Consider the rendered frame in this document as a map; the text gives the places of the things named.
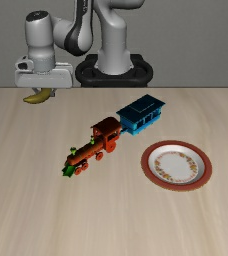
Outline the red-rimmed white plate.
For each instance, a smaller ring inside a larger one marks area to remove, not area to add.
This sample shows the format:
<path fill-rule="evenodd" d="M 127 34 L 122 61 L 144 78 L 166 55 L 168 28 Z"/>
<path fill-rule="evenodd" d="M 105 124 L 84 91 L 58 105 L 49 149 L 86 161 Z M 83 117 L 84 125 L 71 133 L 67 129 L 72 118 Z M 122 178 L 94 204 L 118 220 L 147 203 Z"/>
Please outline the red-rimmed white plate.
<path fill-rule="evenodd" d="M 141 157 L 145 176 L 164 189 L 193 191 L 204 186 L 212 176 L 212 164 L 198 147 L 177 140 L 149 146 Z"/>

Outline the red and blue toy train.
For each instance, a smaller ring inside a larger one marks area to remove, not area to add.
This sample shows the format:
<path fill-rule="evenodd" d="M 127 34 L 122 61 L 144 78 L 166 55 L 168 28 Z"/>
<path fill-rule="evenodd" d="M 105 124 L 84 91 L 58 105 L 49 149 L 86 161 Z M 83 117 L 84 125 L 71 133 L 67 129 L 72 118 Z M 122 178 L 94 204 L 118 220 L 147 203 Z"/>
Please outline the red and blue toy train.
<path fill-rule="evenodd" d="M 116 112 L 119 120 L 107 117 L 92 126 L 90 141 L 83 147 L 70 148 L 70 154 L 62 169 L 63 175 L 79 175 L 89 167 L 88 160 L 94 157 L 100 161 L 104 153 L 111 153 L 116 148 L 116 141 L 124 133 L 137 135 L 156 122 L 161 116 L 165 103 L 151 95 L 144 95 Z"/>

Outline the yellow banana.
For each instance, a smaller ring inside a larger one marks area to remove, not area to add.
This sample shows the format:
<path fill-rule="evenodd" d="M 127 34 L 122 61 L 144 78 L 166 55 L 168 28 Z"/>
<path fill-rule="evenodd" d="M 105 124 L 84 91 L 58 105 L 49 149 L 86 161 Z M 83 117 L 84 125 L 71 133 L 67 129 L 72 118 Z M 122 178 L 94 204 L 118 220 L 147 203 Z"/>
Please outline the yellow banana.
<path fill-rule="evenodd" d="M 49 99 L 51 91 L 51 88 L 42 88 L 38 93 L 24 98 L 23 101 L 29 104 L 43 103 Z"/>

